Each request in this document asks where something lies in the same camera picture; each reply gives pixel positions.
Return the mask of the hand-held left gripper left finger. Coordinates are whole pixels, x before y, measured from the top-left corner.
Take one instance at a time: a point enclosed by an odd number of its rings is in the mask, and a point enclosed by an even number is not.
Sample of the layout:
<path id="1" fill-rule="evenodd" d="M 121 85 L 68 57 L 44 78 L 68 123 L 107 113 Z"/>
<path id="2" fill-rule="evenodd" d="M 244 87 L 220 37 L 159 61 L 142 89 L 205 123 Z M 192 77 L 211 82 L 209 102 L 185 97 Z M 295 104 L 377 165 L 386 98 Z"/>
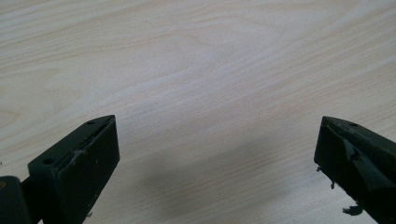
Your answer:
<path id="1" fill-rule="evenodd" d="M 28 164 L 36 218 L 82 224 L 120 161 L 116 118 L 89 120 Z"/>

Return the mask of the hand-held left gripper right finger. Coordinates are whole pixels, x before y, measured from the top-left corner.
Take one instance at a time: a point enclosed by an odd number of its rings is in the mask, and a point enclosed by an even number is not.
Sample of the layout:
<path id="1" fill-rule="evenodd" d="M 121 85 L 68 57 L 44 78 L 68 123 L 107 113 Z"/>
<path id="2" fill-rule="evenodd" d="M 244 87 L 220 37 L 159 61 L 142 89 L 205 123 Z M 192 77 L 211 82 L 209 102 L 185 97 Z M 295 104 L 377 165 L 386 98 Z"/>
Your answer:
<path id="1" fill-rule="evenodd" d="M 314 162 L 355 204 L 343 212 L 396 224 L 396 143 L 354 122 L 321 120 Z"/>

